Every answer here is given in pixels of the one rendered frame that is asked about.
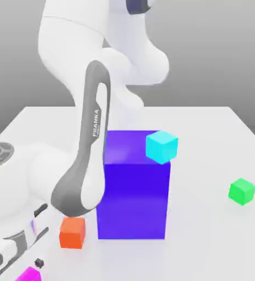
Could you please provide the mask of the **small magenta cube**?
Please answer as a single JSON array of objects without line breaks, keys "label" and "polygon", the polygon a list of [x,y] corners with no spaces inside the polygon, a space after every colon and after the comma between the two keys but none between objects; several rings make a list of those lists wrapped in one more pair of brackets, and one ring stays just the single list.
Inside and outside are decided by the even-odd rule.
[{"label": "small magenta cube", "polygon": [[42,281],[42,277],[40,271],[28,267],[15,281]]}]

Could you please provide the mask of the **small orange cube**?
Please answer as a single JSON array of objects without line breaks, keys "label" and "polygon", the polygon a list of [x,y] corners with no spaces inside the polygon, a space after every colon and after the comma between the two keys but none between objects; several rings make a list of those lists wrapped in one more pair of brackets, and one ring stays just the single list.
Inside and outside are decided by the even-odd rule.
[{"label": "small orange cube", "polygon": [[65,217],[60,226],[60,247],[81,249],[86,236],[85,219],[82,217]]}]

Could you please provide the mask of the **large blue box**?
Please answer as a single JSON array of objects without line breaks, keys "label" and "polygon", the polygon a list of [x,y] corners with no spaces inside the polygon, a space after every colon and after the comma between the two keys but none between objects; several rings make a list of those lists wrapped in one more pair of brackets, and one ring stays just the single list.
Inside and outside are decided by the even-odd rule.
[{"label": "large blue box", "polygon": [[152,131],[108,131],[99,239],[164,239],[171,164],[145,155]]}]

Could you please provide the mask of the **small green cube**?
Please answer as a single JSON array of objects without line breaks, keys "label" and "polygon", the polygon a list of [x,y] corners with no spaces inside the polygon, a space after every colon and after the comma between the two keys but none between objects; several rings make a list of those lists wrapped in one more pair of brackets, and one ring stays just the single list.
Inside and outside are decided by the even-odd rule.
[{"label": "small green cube", "polygon": [[252,201],[254,193],[255,185],[243,178],[239,178],[230,185],[228,197],[243,206]]}]

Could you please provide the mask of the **small cyan cube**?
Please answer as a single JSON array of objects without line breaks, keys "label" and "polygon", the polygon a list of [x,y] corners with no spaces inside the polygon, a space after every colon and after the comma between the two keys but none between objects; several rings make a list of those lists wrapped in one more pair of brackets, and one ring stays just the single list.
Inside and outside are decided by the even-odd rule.
[{"label": "small cyan cube", "polygon": [[163,165],[177,156],[177,136],[165,131],[157,131],[146,136],[145,154],[148,158]]}]

